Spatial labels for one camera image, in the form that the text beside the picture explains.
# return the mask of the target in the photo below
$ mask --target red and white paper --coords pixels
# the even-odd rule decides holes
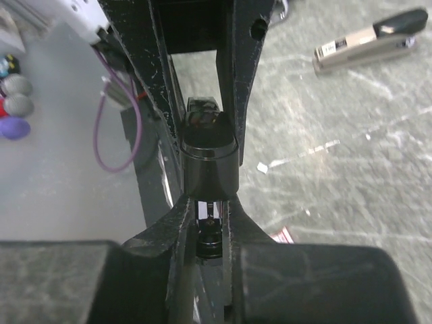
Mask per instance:
[[[294,240],[286,227],[284,227],[279,233],[270,235],[270,237],[277,243],[294,244]]]

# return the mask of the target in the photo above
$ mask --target scratched surface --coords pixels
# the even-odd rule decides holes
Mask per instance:
[[[406,9],[403,0],[295,0],[270,30],[248,108],[240,198],[267,232],[366,244],[400,266],[432,323],[432,24],[411,55],[319,78],[313,49]],[[431,0],[411,1],[432,12]],[[218,100],[214,53],[179,56],[184,96]],[[262,163],[270,166],[263,174]]]
[[[86,323],[107,253],[104,244],[2,245],[0,323]]]

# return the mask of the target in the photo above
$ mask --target silver stapler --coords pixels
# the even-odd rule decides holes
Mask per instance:
[[[426,9],[411,9],[317,47],[312,62],[315,72],[407,54],[416,47],[415,34],[425,29],[427,18]]]

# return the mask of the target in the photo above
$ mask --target white device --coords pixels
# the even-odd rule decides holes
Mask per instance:
[[[15,56],[26,52],[18,27],[3,8],[0,8],[0,49]]]
[[[109,22],[97,0],[0,0],[0,4],[37,29],[51,29],[65,22],[86,42],[93,45],[100,38],[100,29]]]

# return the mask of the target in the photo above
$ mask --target gray floor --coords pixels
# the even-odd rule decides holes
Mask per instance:
[[[240,198],[269,233],[380,246],[432,323],[432,24],[407,57],[316,77],[313,49],[405,1],[293,0],[266,39],[248,108]],[[411,1],[432,12],[431,0]],[[175,58],[189,95],[218,94],[214,53]],[[267,174],[258,163],[283,164]]]

